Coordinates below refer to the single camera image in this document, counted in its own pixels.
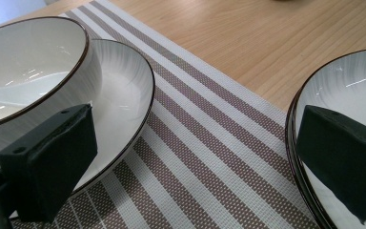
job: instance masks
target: textured ceramic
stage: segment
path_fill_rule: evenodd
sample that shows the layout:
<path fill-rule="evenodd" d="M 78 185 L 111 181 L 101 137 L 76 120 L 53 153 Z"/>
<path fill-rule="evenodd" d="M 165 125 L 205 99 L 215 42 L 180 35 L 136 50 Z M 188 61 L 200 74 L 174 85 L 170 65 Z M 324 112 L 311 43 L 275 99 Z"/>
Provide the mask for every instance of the textured ceramic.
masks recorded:
<path fill-rule="evenodd" d="M 1 27 L 0 150 L 58 111 L 94 103 L 101 77 L 76 21 L 44 17 Z"/>
<path fill-rule="evenodd" d="M 342 56 L 316 71 L 295 96 L 286 122 L 286 145 L 302 195 L 323 228 L 366 228 L 296 156 L 306 105 L 337 111 L 366 125 L 366 51 Z"/>
<path fill-rule="evenodd" d="M 93 105 L 98 154 L 75 193 L 94 184 L 128 154 L 153 104 L 155 81 L 148 61 L 133 48 L 111 40 L 92 40 L 103 88 Z"/>

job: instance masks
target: wooden table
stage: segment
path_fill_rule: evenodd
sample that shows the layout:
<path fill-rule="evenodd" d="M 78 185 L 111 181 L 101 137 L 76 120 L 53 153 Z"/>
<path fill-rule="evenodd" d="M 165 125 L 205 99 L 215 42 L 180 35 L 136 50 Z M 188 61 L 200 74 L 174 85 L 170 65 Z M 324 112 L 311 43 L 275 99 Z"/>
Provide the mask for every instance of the wooden table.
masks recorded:
<path fill-rule="evenodd" d="M 90 1 L 60 0 L 21 18 Z M 284 112 L 320 66 L 366 49 L 366 0 L 112 2 Z"/>

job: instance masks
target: woven placemat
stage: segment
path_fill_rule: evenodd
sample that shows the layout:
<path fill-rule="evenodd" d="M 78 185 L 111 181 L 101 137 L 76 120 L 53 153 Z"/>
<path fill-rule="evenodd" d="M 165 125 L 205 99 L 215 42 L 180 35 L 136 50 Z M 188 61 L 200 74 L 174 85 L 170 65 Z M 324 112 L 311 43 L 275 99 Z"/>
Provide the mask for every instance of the woven placemat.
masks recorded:
<path fill-rule="evenodd" d="M 287 161 L 284 113 L 107 0 L 61 16 L 139 50 L 156 92 L 133 150 L 45 228 L 317 228 Z"/>

